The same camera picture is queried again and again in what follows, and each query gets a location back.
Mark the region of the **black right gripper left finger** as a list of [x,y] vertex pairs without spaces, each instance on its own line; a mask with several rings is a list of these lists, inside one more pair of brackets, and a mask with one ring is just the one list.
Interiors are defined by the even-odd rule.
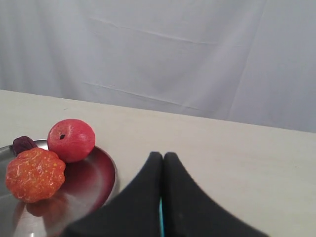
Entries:
[[159,237],[162,155],[151,152],[136,177],[108,204],[70,224],[65,237]]

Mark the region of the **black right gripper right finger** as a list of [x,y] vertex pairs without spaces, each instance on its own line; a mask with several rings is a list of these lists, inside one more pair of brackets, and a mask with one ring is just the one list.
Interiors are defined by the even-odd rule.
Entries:
[[266,236],[211,199],[176,153],[166,153],[163,159],[161,202],[166,237]]

